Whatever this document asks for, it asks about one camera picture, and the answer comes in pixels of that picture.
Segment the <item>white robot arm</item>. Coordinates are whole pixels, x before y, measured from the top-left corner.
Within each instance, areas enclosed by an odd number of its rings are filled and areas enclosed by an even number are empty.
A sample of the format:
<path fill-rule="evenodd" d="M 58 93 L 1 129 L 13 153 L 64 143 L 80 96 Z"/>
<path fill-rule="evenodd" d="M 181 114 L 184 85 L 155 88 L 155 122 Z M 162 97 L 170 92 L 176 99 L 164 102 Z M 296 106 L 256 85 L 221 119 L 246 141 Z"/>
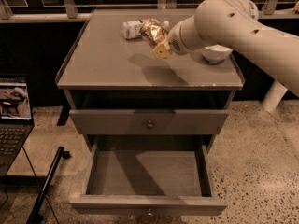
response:
<path fill-rule="evenodd" d="M 259 23 L 250 0 L 204 0 L 152 50 L 158 59 L 221 45 L 246 57 L 299 96 L 299 37 Z"/>

